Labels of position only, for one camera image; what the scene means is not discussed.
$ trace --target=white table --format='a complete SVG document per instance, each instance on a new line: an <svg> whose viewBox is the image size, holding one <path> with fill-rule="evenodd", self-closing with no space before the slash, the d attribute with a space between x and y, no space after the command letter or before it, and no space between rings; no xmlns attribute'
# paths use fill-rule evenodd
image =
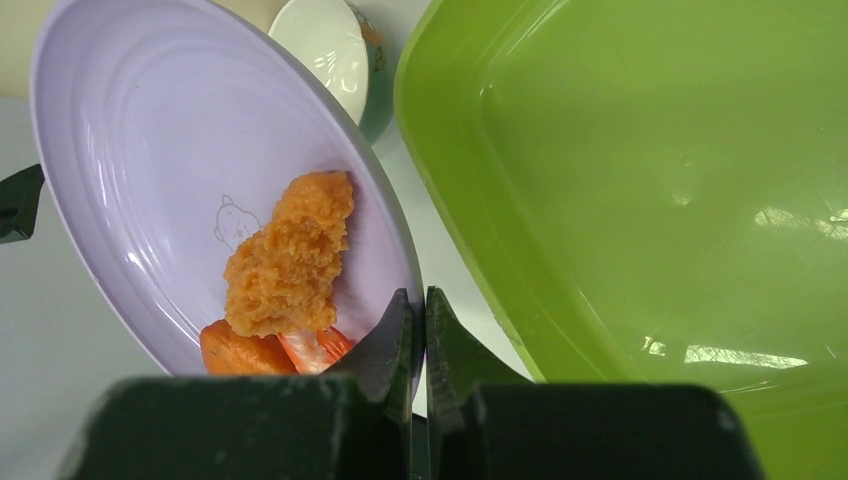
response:
<svg viewBox="0 0 848 480"><path fill-rule="evenodd" d="M428 2L354 3L388 38L396 59ZM245 17L262 27L266 20L270 24L271 13L267 6L256 7L246 10ZM394 121L374 151L406 213L424 284L442 287L463 325L529 377L460 259ZM26 103L0 98L0 179L37 162ZM161 374L100 297L46 188L33 238L0 245L0 338L4 480L52 478L88 405L102 391L122 378ZM419 389L414 403L419 414L426 414L424 393Z"/></svg>

